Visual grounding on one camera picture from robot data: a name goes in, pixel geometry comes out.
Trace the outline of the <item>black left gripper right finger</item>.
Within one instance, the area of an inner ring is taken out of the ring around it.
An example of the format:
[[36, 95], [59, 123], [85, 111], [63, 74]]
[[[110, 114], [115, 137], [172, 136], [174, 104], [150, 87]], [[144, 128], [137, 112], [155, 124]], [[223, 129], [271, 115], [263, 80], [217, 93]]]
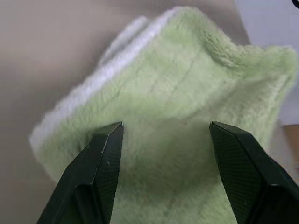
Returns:
[[299, 224], [299, 186], [252, 134], [212, 121], [221, 181], [238, 224]]

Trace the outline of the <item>light green towel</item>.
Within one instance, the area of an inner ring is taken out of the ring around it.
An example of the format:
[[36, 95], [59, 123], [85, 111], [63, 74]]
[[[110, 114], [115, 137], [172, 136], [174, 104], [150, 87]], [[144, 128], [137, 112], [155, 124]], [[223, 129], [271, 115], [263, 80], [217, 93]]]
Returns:
[[35, 126], [29, 142], [58, 181], [96, 129], [121, 121], [114, 224], [237, 224], [209, 124], [237, 126], [268, 149], [297, 69], [293, 49], [236, 45], [197, 9], [141, 17]]

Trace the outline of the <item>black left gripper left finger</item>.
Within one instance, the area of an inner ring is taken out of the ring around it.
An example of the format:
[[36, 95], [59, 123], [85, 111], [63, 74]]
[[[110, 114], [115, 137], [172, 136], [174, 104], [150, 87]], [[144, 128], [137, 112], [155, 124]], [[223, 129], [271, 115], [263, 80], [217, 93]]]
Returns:
[[94, 132], [65, 169], [37, 224], [110, 224], [123, 135], [122, 122]]

